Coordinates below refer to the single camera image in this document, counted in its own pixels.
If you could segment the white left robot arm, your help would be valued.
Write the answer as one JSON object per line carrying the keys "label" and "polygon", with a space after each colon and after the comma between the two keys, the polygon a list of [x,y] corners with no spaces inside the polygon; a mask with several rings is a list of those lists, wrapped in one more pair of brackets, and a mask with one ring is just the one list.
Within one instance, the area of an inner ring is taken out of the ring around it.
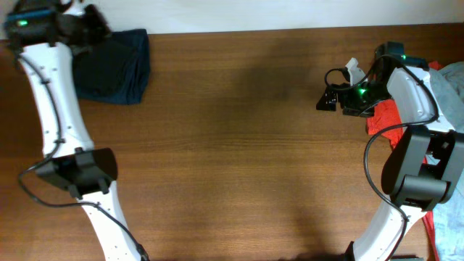
{"label": "white left robot arm", "polygon": [[73,49],[95,46],[111,34],[102,13],[82,1],[18,1],[4,30],[28,77],[41,123],[43,159],[27,171],[68,192],[74,202],[40,199],[24,184],[25,171],[17,177],[21,189],[45,207],[82,208],[106,260],[147,260],[120,206],[115,155],[109,148],[95,149],[73,81]]}

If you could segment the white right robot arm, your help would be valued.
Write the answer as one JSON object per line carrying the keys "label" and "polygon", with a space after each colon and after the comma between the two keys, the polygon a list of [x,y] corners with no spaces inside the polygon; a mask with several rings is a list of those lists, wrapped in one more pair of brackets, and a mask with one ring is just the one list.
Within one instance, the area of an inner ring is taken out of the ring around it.
{"label": "white right robot arm", "polygon": [[[400,122],[382,128],[367,142],[363,167],[381,204],[363,235],[351,242],[341,260],[393,260],[410,228],[452,197],[463,171],[463,132],[444,115],[431,87],[425,59],[411,57],[402,43],[388,41],[375,50],[367,72],[352,58],[338,68],[344,83],[326,83],[316,108],[344,115],[373,117],[381,102],[393,101]],[[381,187],[370,177],[368,155],[383,133],[401,130],[387,159]]]}

